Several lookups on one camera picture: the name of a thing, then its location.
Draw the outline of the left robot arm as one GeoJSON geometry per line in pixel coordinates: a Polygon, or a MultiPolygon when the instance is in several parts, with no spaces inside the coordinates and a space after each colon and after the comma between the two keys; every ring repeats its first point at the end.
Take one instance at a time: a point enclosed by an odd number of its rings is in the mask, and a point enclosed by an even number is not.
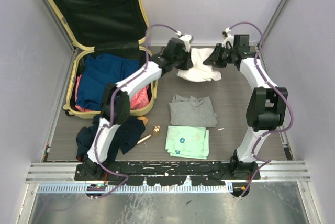
{"type": "Polygon", "coordinates": [[[147,58],[146,63],[128,78],[110,84],[110,92],[103,95],[99,126],[93,144],[83,156],[82,164],[86,174],[93,180],[100,180],[107,168],[103,162],[107,159],[108,150],[115,133],[130,116],[130,100],[145,86],[158,80],[173,68],[191,68],[191,35],[180,35],[171,38],[167,46],[154,56],[147,58]]]}

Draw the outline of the mint green floral cloth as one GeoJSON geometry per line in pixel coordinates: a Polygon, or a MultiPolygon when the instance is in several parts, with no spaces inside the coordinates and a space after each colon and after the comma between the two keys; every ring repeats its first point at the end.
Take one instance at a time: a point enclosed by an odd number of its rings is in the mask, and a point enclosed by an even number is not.
{"type": "Polygon", "coordinates": [[[168,126],[165,149],[170,156],[206,160],[209,130],[205,127],[168,126]]]}

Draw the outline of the pink patterned garment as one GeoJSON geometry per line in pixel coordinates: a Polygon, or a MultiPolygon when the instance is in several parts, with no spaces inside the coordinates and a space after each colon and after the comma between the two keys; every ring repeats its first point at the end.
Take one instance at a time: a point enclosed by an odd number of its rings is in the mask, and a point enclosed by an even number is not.
{"type": "MultiPolygon", "coordinates": [[[[82,75],[79,75],[76,79],[76,86],[75,86],[75,108],[80,112],[91,112],[96,111],[97,103],[93,102],[93,105],[89,107],[81,107],[78,103],[78,89],[80,85],[80,79],[82,75]]],[[[149,86],[145,86],[142,90],[140,90],[130,101],[130,109],[142,109],[149,104],[149,95],[148,95],[149,86]]]]}

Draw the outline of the blue garment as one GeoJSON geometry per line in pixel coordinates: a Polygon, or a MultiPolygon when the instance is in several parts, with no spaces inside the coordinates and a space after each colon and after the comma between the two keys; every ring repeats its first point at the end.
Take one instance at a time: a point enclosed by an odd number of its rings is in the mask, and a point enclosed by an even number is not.
{"type": "Polygon", "coordinates": [[[117,83],[134,73],[140,61],[111,54],[93,56],[84,60],[84,71],[77,77],[75,107],[80,112],[99,111],[107,83],[117,83]]]}

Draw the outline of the grey garment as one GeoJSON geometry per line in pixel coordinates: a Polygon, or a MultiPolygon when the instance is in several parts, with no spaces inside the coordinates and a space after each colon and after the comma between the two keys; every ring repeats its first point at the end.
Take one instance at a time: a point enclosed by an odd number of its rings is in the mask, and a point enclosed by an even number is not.
{"type": "Polygon", "coordinates": [[[182,97],[175,94],[169,103],[170,124],[213,128],[217,125],[211,99],[207,97],[182,97]]]}

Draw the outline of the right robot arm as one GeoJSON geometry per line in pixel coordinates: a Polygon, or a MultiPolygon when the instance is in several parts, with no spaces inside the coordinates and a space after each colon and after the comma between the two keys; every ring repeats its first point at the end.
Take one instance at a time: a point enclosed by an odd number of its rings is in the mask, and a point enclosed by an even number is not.
{"type": "Polygon", "coordinates": [[[218,68],[234,65],[252,89],[245,115],[248,129],[228,165],[229,174],[241,179],[254,174],[261,146],[283,124],[288,91],[278,87],[266,74],[257,51],[249,44],[249,35],[224,32],[223,38],[203,64],[218,68]]]}

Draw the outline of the white garment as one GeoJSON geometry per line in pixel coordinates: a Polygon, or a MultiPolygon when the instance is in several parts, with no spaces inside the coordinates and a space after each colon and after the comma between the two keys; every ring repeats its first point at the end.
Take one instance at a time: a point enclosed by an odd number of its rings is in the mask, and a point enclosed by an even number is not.
{"type": "Polygon", "coordinates": [[[221,73],[203,62],[213,53],[212,48],[192,48],[191,61],[193,67],[188,70],[178,70],[177,76],[190,82],[208,82],[221,80],[221,73]]]}

